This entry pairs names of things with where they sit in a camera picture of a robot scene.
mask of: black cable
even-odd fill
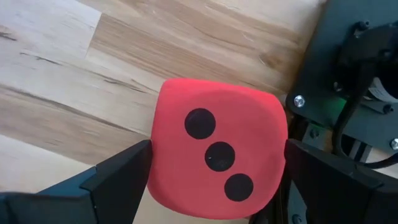
[[[337,118],[335,127],[333,128],[333,134],[331,137],[333,150],[337,156],[349,158],[341,148],[341,138],[343,137],[343,131],[349,119],[352,117],[357,107],[361,104],[363,96],[368,91],[373,81],[374,74],[376,73],[375,68],[376,65],[374,63],[365,63],[360,67],[359,73],[361,75],[358,78],[356,89],[354,90],[353,94],[347,99],[347,102],[344,105],[343,110],[341,111],[339,117]],[[364,165],[370,169],[380,169],[398,163],[398,153],[379,162],[370,162],[370,163],[357,162],[357,163]]]

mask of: black metal plate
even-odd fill
[[[329,0],[307,48],[297,82],[286,99],[287,107],[325,127],[331,128],[345,101],[333,91],[333,64],[338,47],[353,24],[369,21],[371,27],[398,21],[397,0]],[[294,105],[302,95],[305,106]],[[398,112],[384,115],[362,106],[345,128],[345,134],[371,146],[392,151],[389,143],[398,138]]]

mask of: floor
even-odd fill
[[[286,93],[322,0],[2,0],[0,190],[37,192],[150,136],[162,83]],[[134,223],[186,217],[146,192]]]

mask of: black dot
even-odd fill
[[[242,202],[249,198],[253,192],[253,188],[253,181],[248,175],[235,174],[225,182],[224,191],[230,200]]]
[[[216,119],[213,114],[203,108],[189,112],[185,118],[185,130],[195,139],[205,139],[216,129]]]
[[[205,161],[213,171],[226,171],[234,164],[235,151],[226,142],[216,142],[206,150]]]

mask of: die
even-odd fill
[[[284,170],[282,105],[250,88],[177,78],[159,93],[148,189],[194,217],[252,215],[274,196]]]

